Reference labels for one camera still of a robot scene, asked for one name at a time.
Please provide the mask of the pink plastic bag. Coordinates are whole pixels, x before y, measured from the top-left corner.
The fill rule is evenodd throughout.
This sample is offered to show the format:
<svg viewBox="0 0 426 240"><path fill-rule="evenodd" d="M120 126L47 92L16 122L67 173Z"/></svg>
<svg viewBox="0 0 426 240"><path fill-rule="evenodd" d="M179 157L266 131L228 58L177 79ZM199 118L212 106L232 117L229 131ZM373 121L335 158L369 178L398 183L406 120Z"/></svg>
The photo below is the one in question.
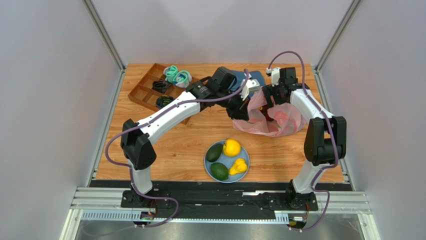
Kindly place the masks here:
<svg viewBox="0 0 426 240"><path fill-rule="evenodd" d="M267 121L259 110L264 105L267 105L267 101L263 92L254 93L247 107L249 120L233 120L233 127L249 134L282 137L296 134L307 123L300 111L289 103L269 108L267 113L273 121Z"/></svg>

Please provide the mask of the blue cloth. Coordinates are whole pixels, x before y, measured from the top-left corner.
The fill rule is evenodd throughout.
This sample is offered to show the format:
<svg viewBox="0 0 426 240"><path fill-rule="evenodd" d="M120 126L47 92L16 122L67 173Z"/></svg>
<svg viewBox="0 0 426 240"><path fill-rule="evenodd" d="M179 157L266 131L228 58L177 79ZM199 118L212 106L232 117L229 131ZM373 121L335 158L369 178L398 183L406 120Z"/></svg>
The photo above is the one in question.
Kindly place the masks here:
<svg viewBox="0 0 426 240"><path fill-rule="evenodd" d="M243 81L245 80L246 75L243 71L237 71L237 70L232 70L232 71L236 77L236 80L230 85L231 86L230 90L236 91L237 88L240 87ZM250 75L253 79L256 79L259 82L259 85L261 87L266 85L265 79L260 71L258 70L251 71Z"/></svg>

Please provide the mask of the yellow fake lemon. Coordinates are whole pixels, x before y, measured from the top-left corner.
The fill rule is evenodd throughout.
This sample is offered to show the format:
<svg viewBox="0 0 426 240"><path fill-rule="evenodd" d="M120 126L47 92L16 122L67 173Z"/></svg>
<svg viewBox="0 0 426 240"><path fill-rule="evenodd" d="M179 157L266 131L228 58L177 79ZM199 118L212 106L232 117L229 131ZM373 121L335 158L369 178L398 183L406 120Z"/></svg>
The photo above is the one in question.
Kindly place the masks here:
<svg viewBox="0 0 426 240"><path fill-rule="evenodd" d="M228 138L222 146L223 153L228 157L236 157L241 151L241 144L232 138Z"/></svg>

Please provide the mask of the green fake avocado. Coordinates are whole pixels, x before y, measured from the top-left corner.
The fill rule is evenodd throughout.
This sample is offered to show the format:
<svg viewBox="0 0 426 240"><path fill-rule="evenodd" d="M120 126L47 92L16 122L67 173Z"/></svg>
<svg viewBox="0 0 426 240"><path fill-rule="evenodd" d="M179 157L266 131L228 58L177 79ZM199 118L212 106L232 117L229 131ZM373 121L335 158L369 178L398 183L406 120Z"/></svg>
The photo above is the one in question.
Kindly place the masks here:
<svg viewBox="0 0 426 240"><path fill-rule="evenodd" d="M223 144L221 142L212 145L205 153L205 160L213 163L217 161L223 152Z"/></svg>

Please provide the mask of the blue plate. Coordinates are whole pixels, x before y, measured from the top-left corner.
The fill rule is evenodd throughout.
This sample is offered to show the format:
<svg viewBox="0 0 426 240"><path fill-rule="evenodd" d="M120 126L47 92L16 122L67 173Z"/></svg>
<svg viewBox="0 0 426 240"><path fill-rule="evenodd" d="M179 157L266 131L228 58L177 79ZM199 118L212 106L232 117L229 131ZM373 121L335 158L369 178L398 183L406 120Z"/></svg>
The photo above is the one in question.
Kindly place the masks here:
<svg viewBox="0 0 426 240"><path fill-rule="evenodd" d="M214 145L216 145L216 144L222 144L223 145L225 142L226 142L225 140L220 140L220 141L214 142L207 149L207 151L210 150ZM230 157L230 156L225 155L222 152L220 157L214 162L210 162L210 161L207 160L207 151L205 152L204 157L203 157L204 168L205 168L206 172L208 173L208 175L210 176L210 178L212 180L216 181L216 182L220 182L220 183L224 183L224 184L231 184L231 183L239 182L246 176L246 174L248 173L248 171L250 169L250 163L251 163L250 157L249 157L247 150L243 146L241 146L241 150L240 150L240 152L237 156ZM247 170L245 172L236 173L235 175L229 175L228 178L224 179L224 180L217 179L213 175L213 173L211 171L211 165L212 164L221 163L224 166L226 166L228 169L230 169L234 165L234 163L237 159L243 159L245 161L245 163L247 165Z"/></svg>

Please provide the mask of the yellow fake pear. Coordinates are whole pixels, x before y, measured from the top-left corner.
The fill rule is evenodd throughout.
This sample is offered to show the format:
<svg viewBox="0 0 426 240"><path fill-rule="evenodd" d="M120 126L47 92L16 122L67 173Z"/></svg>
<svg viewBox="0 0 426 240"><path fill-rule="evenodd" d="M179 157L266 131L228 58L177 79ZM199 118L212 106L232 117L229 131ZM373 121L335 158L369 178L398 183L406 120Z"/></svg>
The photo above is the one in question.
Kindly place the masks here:
<svg viewBox="0 0 426 240"><path fill-rule="evenodd" d="M249 166L243 158L237 158L233 165L229 168L228 174L234 176L236 174L244 173L248 170Z"/></svg>

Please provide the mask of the green fake lime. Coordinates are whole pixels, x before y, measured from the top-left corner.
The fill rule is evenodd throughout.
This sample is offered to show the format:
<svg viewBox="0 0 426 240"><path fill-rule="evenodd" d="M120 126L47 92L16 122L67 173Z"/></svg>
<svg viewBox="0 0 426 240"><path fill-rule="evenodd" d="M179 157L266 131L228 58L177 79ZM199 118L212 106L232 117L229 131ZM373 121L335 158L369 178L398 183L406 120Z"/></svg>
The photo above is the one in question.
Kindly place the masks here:
<svg viewBox="0 0 426 240"><path fill-rule="evenodd" d="M210 166L210 174L219 181L225 181L229 178L228 168L220 162L215 162Z"/></svg>

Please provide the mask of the dark red fake fruit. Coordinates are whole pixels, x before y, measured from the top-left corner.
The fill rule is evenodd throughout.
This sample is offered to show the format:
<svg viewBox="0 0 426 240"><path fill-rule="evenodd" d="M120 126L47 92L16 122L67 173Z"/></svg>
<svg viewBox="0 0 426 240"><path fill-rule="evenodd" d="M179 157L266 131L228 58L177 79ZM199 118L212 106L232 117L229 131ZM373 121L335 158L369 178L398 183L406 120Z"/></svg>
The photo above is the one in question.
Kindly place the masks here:
<svg viewBox="0 0 426 240"><path fill-rule="evenodd" d="M269 109L269 106L268 106L268 105L260 106L258 109L260 110L260 112L263 114L263 116L265 117L265 119L266 119L268 122L272 122L272 121L274 120L274 119L273 119L273 118L271 118L271 117L269 116L269 114L268 114L268 109Z"/></svg>

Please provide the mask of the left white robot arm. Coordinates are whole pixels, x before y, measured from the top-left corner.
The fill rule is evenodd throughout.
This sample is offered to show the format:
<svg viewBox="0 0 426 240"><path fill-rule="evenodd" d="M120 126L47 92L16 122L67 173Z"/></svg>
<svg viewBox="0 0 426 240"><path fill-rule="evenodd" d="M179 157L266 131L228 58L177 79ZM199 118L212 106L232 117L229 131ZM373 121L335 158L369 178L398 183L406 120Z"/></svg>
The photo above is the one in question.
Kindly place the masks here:
<svg viewBox="0 0 426 240"><path fill-rule="evenodd" d="M237 85L237 77L233 71L221 66L212 76L189 84L175 100L153 115L139 122L129 119L123 124L120 146L129 164L131 193L142 206L155 200L147 195L153 188L151 165L157 158L153 145L166 132L214 105L225 108L233 120L249 119L250 94L258 91L260 85L247 70L244 75L245 80L232 90Z"/></svg>

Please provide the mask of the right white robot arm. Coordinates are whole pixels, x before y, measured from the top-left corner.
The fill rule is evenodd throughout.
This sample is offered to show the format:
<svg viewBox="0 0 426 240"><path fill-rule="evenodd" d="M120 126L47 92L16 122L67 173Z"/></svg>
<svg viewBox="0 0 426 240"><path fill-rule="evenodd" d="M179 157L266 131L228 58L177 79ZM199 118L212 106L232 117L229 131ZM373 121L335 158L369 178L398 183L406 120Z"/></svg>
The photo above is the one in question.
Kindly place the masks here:
<svg viewBox="0 0 426 240"><path fill-rule="evenodd" d="M314 199L315 186L325 170L336 167L346 155L347 121L335 116L315 99L305 82L299 82L294 67L267 68L271 84L262 88L269 108L290 104L307 121L304 141L306 160L285 191L285 203L299 209Z"/></svg>

